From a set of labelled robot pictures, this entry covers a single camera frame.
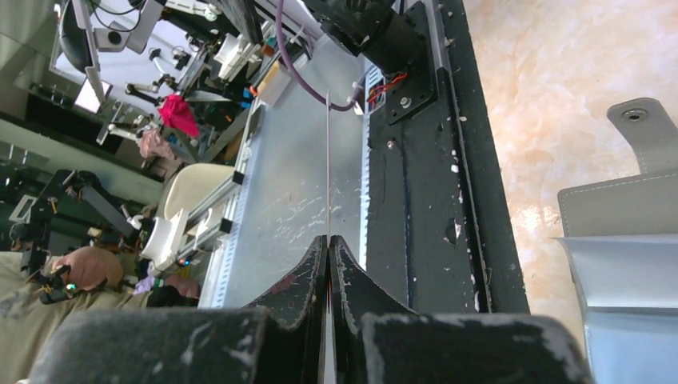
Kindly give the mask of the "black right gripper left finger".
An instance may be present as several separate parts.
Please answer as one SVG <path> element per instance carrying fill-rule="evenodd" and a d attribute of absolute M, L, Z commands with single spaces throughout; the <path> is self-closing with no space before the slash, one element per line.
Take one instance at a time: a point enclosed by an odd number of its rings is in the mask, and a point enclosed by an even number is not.
<path fill-rule="evenodd" d="M 237 309 L 88 310 L 59 327 L 32 383 L 320 383 L 324 236 Z"/>

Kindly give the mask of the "grey card holder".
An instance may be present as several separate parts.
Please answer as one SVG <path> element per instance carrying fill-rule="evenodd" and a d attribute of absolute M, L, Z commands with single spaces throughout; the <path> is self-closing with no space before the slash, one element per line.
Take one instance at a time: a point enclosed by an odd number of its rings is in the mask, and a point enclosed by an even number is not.
<path fill-rule="evenodd" d="M 639 174 L 558 194 L 564 248 L 598 383 L 677 380 L 677 128 L 661 103 L 611 106 Z"/>

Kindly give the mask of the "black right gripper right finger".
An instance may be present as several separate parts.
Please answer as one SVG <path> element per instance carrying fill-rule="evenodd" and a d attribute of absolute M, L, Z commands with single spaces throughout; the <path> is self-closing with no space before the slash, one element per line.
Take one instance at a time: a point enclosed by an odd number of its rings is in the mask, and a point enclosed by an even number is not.
<path fill-rule="evenodd" d="M 556 320 L 528 314 L 423 314 L 401 305 L 329 243 L 339 383 L 590 383 L 588 363 Z"/>

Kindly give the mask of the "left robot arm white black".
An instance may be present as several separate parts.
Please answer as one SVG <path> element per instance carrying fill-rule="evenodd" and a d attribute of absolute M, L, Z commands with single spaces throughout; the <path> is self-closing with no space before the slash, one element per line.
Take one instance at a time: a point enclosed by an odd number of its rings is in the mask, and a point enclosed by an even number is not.
<path fill-rule="evenodd" d="M 363 55 L 384 74 L 420 74 L 429 64 L 425 4 L 397 10 L 393 1 L 305 1 L 342 49 Z"/>

